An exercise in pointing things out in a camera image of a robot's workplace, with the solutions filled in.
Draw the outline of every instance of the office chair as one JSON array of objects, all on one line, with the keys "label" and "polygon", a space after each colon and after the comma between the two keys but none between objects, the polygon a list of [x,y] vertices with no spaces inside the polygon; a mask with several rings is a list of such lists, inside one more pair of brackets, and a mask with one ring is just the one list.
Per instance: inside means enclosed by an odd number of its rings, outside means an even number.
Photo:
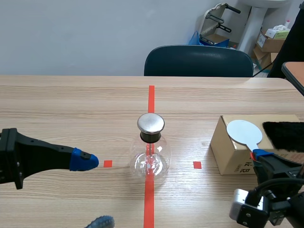
[{"label": "office chair", "polygon": [[145,76],[252,77],[251,58],[242,51],[211,46],[164,46],[147,57]]}]

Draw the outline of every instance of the metal lid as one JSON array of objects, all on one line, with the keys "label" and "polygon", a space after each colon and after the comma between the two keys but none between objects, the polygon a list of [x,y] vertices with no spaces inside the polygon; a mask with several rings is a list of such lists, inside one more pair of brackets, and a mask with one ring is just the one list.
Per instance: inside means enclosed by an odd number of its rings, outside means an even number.
[{"label": "metal lid", "polygon": [[158,134],[165,127],[165,121],[160,115],[146,113],[139,117],[137,126],[145,134]]}]

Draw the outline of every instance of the cardboard boxes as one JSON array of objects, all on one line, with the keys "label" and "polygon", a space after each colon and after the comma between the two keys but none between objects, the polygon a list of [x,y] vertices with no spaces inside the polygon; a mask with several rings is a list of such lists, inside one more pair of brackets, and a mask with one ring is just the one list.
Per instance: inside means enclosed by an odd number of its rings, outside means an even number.
[{"label": "cardboard boxes", "polygon": [[299,122],[296,115],[222,115],[218,120],[210,143],[221,175],[254,174],[252,160],[250,159],[250,150],[246,146],[233,141],[227,133],[226,127],[228,123],[233,120],[249,121],[261,130],[263,139],[258,145],[260,149],[267,152],[274,152],[293,162],[304,162],[304,152],[288,152],[286,150],[275,149],[262,126],[263,122],[268,121]]},{"label": "cardboard boxes", "polygon": [[[264,69],[269,64],[273,63],[278,53],[262,52],[257,46],[253,49],[254,63],[258,65],[258,68]],[[264,71],[271,70],[272,65],[267,67]]]},{"label": "cardboard boxes", "polygon": [[[259,33],[252,55],[253,62],[257,64],[259,70],[273,63],[284,42],[285,39],[271,39],[263,32]],[[271,68],[272,65],[266,68],[264,72],[269,72]]]},{"label": "cardboard boxes", "polygon": [[286,39],[289,34],[290,29],[278,31],[274,29],[268,29],[265,35],[271,39]]},{"label": "cardboard boxes", "polygon": [[285,39],[271,39],[267,37],[263,32],[260,32],[256,44],[262,52],[278,53],[281,50],[284,42]]}]

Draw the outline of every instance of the blue clamp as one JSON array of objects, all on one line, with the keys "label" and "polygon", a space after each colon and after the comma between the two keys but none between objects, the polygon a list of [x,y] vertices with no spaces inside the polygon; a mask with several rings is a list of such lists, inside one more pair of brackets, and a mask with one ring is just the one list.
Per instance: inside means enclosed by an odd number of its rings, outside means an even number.
[{"label": "blue clamp", "polygon": [[74,148],[71,154],[70,160],[70,171],[86,171],[94,169],[98,166],[98,158],[91,154],[89,159],[84,159],[81,157],[81,150]]},{"label": "blue clamp", "polygon": [[267,152],[267,151],[264,151],[264,150],[261,150],[261,149],[253,150],[253,155],[254,155],[256,160],[258,160],[258,158],[260,156],[269,156],[269,155],[272,155],[272,154],[274,154],[274,153],[270,153],[270,152]]}]

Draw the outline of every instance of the sink pedestal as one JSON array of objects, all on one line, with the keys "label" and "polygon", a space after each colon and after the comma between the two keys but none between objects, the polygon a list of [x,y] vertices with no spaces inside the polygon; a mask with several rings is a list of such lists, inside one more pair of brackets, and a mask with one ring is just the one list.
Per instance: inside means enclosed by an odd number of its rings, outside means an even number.
[{"label": "sink pedestal", "polygon": [[249,55],[255,46],[267,8],[252,7],[238,50]]}]

